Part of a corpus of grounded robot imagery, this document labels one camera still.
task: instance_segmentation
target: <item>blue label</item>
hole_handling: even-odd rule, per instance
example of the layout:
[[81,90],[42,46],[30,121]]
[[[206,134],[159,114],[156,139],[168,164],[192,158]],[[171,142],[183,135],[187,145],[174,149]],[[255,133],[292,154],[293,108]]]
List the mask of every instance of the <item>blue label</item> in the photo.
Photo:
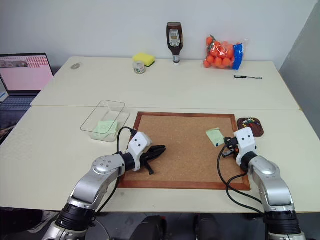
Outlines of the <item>blue label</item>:
[[234,50],[234,63],[233,63],[232,69],[238,70],[241,65],[242,58],[244,56],[244,46],[242,43],[233,45],[233,50]]

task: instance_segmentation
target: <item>sauce bottle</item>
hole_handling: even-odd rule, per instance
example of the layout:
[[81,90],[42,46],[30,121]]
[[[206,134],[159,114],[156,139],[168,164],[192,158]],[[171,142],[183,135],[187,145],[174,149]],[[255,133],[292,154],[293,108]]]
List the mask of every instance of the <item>sauce bottle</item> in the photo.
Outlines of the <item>sauce bottle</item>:
[[173,55],[173,64],[180,64],[180,51],[183,48],[182,26],[180,22],[168,22],[166,25],[166,42]]

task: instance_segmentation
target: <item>clear plastic container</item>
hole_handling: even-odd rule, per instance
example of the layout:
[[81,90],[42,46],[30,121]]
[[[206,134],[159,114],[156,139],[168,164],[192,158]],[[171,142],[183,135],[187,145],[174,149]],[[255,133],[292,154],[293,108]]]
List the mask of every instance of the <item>clear plastic container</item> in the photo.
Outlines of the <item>clear plastic container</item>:
[[123,102],[102,100],[80,129],[94,140],[114,142],[130,115],[125,107]]

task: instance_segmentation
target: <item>black marker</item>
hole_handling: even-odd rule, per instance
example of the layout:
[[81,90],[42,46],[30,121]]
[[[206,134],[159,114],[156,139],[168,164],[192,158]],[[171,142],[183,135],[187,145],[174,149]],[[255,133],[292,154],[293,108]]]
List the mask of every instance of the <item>black marker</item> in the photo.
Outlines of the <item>black marker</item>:
[[234,75],[235,79],[262,79],[262,77],[258,76],[240,76],[240,75]]

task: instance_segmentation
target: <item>white table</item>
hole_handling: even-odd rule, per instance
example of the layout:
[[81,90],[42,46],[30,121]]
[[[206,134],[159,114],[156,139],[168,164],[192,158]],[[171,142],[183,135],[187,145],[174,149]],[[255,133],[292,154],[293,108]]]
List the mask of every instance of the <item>white table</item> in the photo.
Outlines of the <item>white table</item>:
[[71,57],[32,106],[96,106],[101,100],[134,108],[299,109],[271,61],[244,61],[235,71],[204,68],[201,60],[174,66],[171,59],[157,59],[136,74],[131,58],[107,57]]
[[[80,126],[93,107],[32,107],[0,146],[0,206],[61,210],[93,160],[116,151],[116,142],[90,139]],[[256,117],[264,135],[258,153],[275,162],[288,184],[297,212],[319,212],[320,141],[300,110],[128,108],[127,126],[138,111],[235,114]],[[121,135],[120,150],[129,134]],[[251,184],[250,194],[258,197]],[[261,209],[254,201],[240,202]],[[223,190],[118,189],[104,209],[110,212],[251,212],[231,202]]]

